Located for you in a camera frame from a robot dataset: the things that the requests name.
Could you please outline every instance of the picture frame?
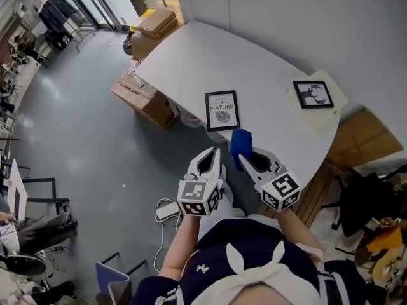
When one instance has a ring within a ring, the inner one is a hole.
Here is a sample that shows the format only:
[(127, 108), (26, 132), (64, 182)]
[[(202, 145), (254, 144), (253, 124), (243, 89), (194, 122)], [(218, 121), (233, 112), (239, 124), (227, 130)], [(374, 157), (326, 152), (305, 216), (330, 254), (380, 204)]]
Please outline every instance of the picture frame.
[(205, 93), (207, 131), (240, 128), (236, 91)]
[(293, 81), (293, 85), (302, 109), (334, 107), (324, 81)]

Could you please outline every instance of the white cable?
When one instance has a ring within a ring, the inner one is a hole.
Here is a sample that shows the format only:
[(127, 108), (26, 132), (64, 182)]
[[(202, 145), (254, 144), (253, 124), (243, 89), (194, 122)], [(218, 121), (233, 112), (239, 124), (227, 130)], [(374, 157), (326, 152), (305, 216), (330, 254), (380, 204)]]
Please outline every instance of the white cable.
[[(163, 201), (175, 202), (174, 200), (171, 200), (171, 199), (168, 199), (168, 198), (162, 198), (162, 199), (158, 200), (157, 206), (155, 207), (156, 210), (158, 209), (158, 206), (160, 205), (160, 203), (163, 202)], [(176, 223), (176, 234), (177, 234), (178, 222), (179, 222), (179, 219), (181, 218), (181, 209), (179, 209), (178, 215), (171, 215), (171, 216), (168, 216), (167, 218), (164, 218), (163, 220), (158, 219), (157, 214), (155, 215), (155, 221), (157, 223), (161, 224), (161, 246), (158, 249), (157, 253), (155, 254), (154, 263), (153, 263), (154, 269), (158, 273), (160, 273), (160, 270), (158, 270), (156, 268), (155, 262), (157, 261), (158, 254), (160, 253), (160, 251), (163, 249), (163, 246), (164, 246), (164, 224), (163, 224), (163, 222), (165, 222), (167, 219), (170, 219), (172, 217), (177, 217), (177, 223)]]

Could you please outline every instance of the paper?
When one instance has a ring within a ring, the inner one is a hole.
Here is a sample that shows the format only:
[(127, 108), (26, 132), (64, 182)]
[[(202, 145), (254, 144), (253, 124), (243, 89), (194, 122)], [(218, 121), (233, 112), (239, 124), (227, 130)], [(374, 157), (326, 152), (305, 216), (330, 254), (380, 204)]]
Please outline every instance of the paper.
[(320, 130), (348, 103), (347, 98), (344, 96), (338, 85), (324, 69), (317, 71), (311, 76), (303, 76), (300, 78), (294, 78), (293, 80), (324, 81), (329, 90), (329, 94), (331, 95), (334, 105), (334, 107), (331, 109), (302, 109), (298, 101), (294, 85), (291, 85), (290, 89), (286, 93), (289, 104), (298, 111), (301, 119), (303, 119), (314, 130)]

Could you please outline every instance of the leaf illustration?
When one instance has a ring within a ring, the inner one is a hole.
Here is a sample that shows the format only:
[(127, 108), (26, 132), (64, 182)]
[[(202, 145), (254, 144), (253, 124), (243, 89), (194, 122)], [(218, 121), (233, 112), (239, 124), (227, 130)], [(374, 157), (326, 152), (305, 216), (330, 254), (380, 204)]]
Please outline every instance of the leaf illustration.
[(230, 121), (230, 114), (225, 111), (215, 112), (215, 115), (219, 122), (227, 123)]

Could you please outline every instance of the black picture frame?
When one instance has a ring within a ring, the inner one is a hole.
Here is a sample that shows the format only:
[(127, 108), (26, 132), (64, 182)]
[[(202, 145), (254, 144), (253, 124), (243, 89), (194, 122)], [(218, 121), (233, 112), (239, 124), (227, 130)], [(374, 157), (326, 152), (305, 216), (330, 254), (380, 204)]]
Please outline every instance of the black picture frame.
[[(301, 96), (300, 89), (298, 88), (298, 85), (302, 84), (323, 86), (326, 95), (328, 96), (329, 104), (306, 105), (304, 96), (303, 95)], [(334, 107), (331, 95), (329, 94), (329, 90), (324, 81), (293, 81), (293, 85), (302, 109), (331, 109)]]
[[(213, 95), (225, 95), (231, 94), (233, 95), (233, 103), (235, 104), (235, 115), (236, 115), (236, 125), (232, 126), (211, 126), (210, 125), (210, 112), (209, 112), (209, 97)], [(239, 119), (239, 109), (237, 105), (237, 98), (236, 98), (236, 91), (235, 90), (225, 90), (225, 91), (214, 91), (212, 93), (205, 93), (205, 106), (206, 106), (206, 126), (207, 131), (226, 131), (226, 130), (233, 130), (236, 128), (240, 128), (240, 119)]]

